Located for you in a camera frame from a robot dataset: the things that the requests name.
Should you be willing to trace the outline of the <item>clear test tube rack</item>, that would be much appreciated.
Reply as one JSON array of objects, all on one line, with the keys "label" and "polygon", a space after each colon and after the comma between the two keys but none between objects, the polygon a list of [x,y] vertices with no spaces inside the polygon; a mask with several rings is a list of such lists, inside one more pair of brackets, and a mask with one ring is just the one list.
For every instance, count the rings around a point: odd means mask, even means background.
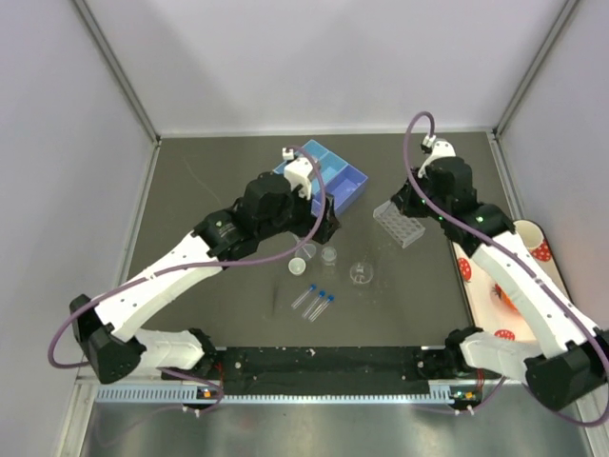
[{"label": "clear test tube rack", "polygon": [[373,218],[401,248],[414,244],[425,232],[425,227],[417,219],[402,215],[390,200],[373,210]]}]

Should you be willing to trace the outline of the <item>blue capped test tube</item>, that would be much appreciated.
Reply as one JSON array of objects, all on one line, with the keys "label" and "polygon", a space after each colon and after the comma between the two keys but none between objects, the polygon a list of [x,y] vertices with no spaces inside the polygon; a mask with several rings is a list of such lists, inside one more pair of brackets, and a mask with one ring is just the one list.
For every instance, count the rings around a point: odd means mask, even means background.
[{"label": "blue capped test tube", "polygon": [[308,317],[309,322],[314,322],[334,301],[334,296],[329,295]]},{"label": "blue capped test tube", "polygon": [[307,308],[304,310],[302,317],[307,318],[314,308],[318,305],[318,303],[325,298],[325,291],[321,290],[318,295],[312,299],[312,301],[308,304]]},{"label": "blue capped test tube", "polygon": [[310,285],[302,294],[300,294],[297,299],[290,305],[292,309],[298,308],[303,301],[313,292],[317,290],[317,286],[315,284]]}]

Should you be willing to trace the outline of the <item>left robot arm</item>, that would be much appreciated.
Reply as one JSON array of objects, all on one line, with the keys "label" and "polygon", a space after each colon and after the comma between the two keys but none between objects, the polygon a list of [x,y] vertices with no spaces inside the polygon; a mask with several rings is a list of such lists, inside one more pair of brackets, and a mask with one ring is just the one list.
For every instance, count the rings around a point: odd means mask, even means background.
[{"label": "left robot arm", "polygon": [[73,323],[75,340],[103,385],[122,380],[139,368],[169,368],[206,377],[215,369],[215,347],[197,328],[180,332],[146,330],[157,312],[198,283],[223,272],[228,263],[243,263],[266,239],[290,232],[330,240],[340,223],[334,197],[324,208],[302,184],[265,172],[246,186],[243,196],[226,209],[210,213],[168,254],[123,284],[116,295],[85,308],[87,295],[69,308],[80,315]]}]

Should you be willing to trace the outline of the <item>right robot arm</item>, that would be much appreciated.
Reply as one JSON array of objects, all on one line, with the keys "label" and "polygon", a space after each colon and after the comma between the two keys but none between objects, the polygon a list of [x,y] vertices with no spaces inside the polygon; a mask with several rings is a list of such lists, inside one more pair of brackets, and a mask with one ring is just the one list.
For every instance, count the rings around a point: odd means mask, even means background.
[{"label": "right robot arm", "polygon": [[513,221],[498,206],[478,200],[472,169],[460,157],[409,169],[391,201],[404,216],[438,221],[446,238],[500,286],[535,336],[527,343],[477,327],[454,330],[443,355],[451,374],[493,371],[523,383],[553,411],[607,384],[607,331],[552,284]]}]

